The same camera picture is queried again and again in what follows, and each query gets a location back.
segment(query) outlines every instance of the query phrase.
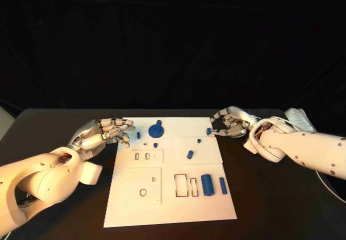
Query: robotic hand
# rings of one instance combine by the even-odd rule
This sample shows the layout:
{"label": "robotic hand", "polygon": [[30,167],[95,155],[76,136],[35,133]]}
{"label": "robotic hand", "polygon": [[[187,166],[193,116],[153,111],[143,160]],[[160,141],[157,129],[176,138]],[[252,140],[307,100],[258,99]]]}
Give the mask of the robotic hand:
{"label": "robotic hand", "polygon": [[[125,131],[135,129],[133,124],[117,118],[92,120],[75,132],[66,147],[0,167],[0,236],[62,202],[79,182],[97,184],[102,167],[86,160],[98,155],[105,144],[130,147]],[[16,187],[27,193],[19,202]]]}
{"label": "robotic hand", "polygon": [[285,119],[272,116],[261,120],[236,106],[221,110],[210,117],[210,122],[222,116],[228,129],[212,130],[215,135],[238,138],[248,130],[244,147],[254,154],[258,153],[274,163],[288,155],[301,166],[346,179],[346,137],[297,131]]}

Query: table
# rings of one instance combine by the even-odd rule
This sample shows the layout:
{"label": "table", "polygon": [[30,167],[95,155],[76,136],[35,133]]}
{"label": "table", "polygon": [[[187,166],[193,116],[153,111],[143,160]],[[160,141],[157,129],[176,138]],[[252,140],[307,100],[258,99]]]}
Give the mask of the table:
{"label": "table", "polygon": [[[65,146],[91,119],[209,117],[218,109],[107,110],[29,109],[0,141],[0,166]],[[262,117],[281,110],[258,109]],[[324,188],[313,170],[287,157],[267,161],[242,146],[244,138],[216,137],[238,219],[102,228],[117,145],[91,162],[102,165],[97,185],[79,183],[69,198],[45,209],[10,234],[27,239],[346,239],[346,206]]]}

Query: white foam board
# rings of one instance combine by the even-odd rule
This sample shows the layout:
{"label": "white foam board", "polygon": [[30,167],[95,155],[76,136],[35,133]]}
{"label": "white foam board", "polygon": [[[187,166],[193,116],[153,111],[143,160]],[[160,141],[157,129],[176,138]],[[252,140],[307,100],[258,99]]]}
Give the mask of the white foam board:
{"label": "white foam board", "polygon": [[[104,227],[236,219],[218,141],[213,135],[206,136],[206,128],[212,127],[209,118],[124,119],[134,121],[135,130],[128,132],[130,148],[120,144],[117,149]],[[164,134],[160,138],[151,138],[148,128],[157,120],[161,120]],[[189,150],[193,150],[190,160],[186,158]],[[159,159],[134,160],[134,154],[146,151],[148,154],[156,153]],[[210,174],[215,191],[212,196],[203,195],[203,174]],[[187,196],[176,197],[174,175],[186,175]],[[221,177],[225,178],[226,194],[222,194]],[[193,178],[197,196],[192,196]],[[146,196],[140,195],[141,189],[146,189]]]}

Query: white robotic arm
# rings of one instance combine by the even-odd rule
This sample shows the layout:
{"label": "white robotic arm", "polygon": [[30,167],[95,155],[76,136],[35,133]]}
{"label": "white robotic arm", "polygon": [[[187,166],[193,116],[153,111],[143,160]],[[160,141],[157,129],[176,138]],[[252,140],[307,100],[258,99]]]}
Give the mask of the white robotic arm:
{"label": "white robotic arm", "polygon": [[[134,122],[109,118],[89,121],[75,132],[66,147],[0,167],[0,236],[23,225],[49,206],[63,201],[78,183],[97,184],[102,167],[86,162],[105,144],[130,147],[124,131]],[[19,187],[29,197],[16,201]]]}
{"label": "white robotic arm", "polygon": [[210,122],[223,116],[226,130],[215,135],[241,137],[249,130],[244,147],[278,163],[287,155],[301,166],[346,179],[346,138],[317,132],[297,131],[280,117],[259,119],[239,107],[221,110]]}

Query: black backdrop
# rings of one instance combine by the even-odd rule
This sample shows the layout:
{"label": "black backdrop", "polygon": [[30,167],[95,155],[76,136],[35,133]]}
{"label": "black backdrop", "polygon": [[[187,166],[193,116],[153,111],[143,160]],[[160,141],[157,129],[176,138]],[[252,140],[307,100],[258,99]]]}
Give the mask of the black backdrop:
{"label": "black backdrop", "polygon": [[0,104],[304,108],[346,135],[344,3],[1,1]]}

